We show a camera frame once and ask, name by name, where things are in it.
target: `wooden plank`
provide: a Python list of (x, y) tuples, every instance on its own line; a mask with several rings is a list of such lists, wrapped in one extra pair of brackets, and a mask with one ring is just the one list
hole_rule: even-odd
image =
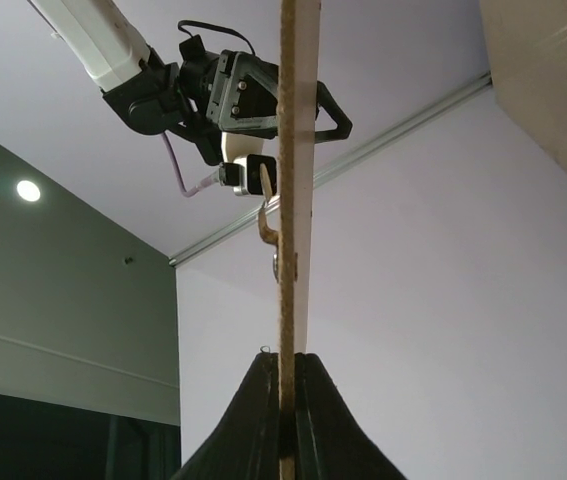
[(320, 0), (290, 0), (294, 17), (294, 250), (297, 278), (294, 286), (296, 352), (307, 347), (312, 198), (314, 175), (314, 131), (318, 75)]
[(280, 479), (295, 477), (294, 352), (307, 344), (320, 0), (282, 0), (278, 90)]

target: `black bracket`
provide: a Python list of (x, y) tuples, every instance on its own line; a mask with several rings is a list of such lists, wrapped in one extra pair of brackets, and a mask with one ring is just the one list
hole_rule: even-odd
[(170, 131), (196, 145), (210, 166), (223, 161), (221, 132), (195, 111), (180, 88), (176, 63), (165, 65), (154, 50), (141, 73), (105, 92), (103, 99), (125, 124), (143, 135)]
[[(221, 131), (271, 139), (277, 135), (278, 66), (254, 55), (224, 50), (218, 59), (206, 117)], [(316, 143), (344, 140), (352, 122), (323, 82), (318, 82), (316, 116), (320, 108), (336, 124), (316, 132)]]

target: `robotic arm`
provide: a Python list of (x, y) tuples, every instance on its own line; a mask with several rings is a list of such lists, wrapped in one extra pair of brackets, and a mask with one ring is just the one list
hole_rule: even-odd
[[(276, 179), (275, 160), (260, 152), (262, 140), (277, 135), (278, 66), (259, 59), (251, 45), (252, 53), (216, 54), (205, 49), (199, 35), (190, 34), (179, 45), (179, 68), (161, 60), (112, 0), (28, 2), (68, 44), (129, 128), (143, 135), (169, 131), (194, 143), (206, 164), (220, 165), (220, 182), (237, 194), (262, 194), (260, 182), (250, 182), (259, 178), (262, 163)], [(179, 29), (189, 33), (185, 26), (245, 39), (202, 22), (179, 22)], [(316, 132), (316, 142), (346, 139), (352, 123), (321, 82), (317, 116), (319, 107), (336, 127)]]

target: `cable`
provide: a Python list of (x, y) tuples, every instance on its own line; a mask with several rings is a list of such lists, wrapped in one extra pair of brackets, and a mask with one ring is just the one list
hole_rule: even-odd
[(208, 175), (199, 183), (197, 183), (194, 187), (190, 190), (185, 188), (185, 183), (183, 182), (183, 175), (181, 174), (181, 167), (179, 167), (179, 162), (176, 159), (176, 154), (174, 153), (174, 149), (172, 148), (172, 144), (170, 143), (170, 139), (168, 138), (167, 134), (163, 132), (161, 134), (163, 138), (163, 143), (165, 144), (165, 148), (167, 148), (167, 153), (170, 156), (170, 160), (172, 160), (172, 166), (174, 167), (174, 173), (176, 173), (176, 179), (179, 183), (179, 189), (181, 190), (181, 194), (185, 198), (190, 198), (199, 193), (201, 190), (206, 189), (210, 185), (214, 185), (215, 183), (219, 183), (219, 171), (217, 170), (211, 175)]
[(256, 51), (254, 50), (254, 47), (252, 46), (250, 41), (245, 36), (243, 36), (243, 34), (237, 32), (236, 30), (232, 30), (231, 28), (221, 27), (220, 25), (214, 25), (213, 23), (197, 22), (196, 20), (181, 20), (176, 27), (179, 29), (179, 31), (189, 35), (190, 37), (193, 37), (194, 35), (192, 35), (192, 32), (187, 30), (185, 27), (202, 28), (204, 30), (211, 30), (212, 32), (232, 35), (233, 37), (240, 38), (245, 43), (247, 43), (247, 45), (250, 47), (252, 55), (256, 56)]

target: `black cable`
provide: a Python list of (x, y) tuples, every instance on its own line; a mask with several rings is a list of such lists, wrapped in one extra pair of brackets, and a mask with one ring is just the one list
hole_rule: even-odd
[(254, 51), (254, 47), (252, 46), (250, 41), (236, 30), (232, 30), (231, 28), (227, 28), (227, 27), (221, 27), (220, 25), (214, 25), (212, 23), (197, 22), (195, 20), (181, 20), (177, 24), (177, 28), (179, 29), (179, 31), (186, 33), (190, 37), (193, 37), (192, 32), (187, 30), (185, 27), (202, 28), (204, 30), (211, 30), (213, 32), (225, 33), (226, 35), (232, 35), (233, 37), (240, 38), (241, 40), (243, 40), (245, 43), (248, 44), (248, 46), (250, 47), (250, 51), (252, 52), (252, 55), (256, 56), (256, 52)]

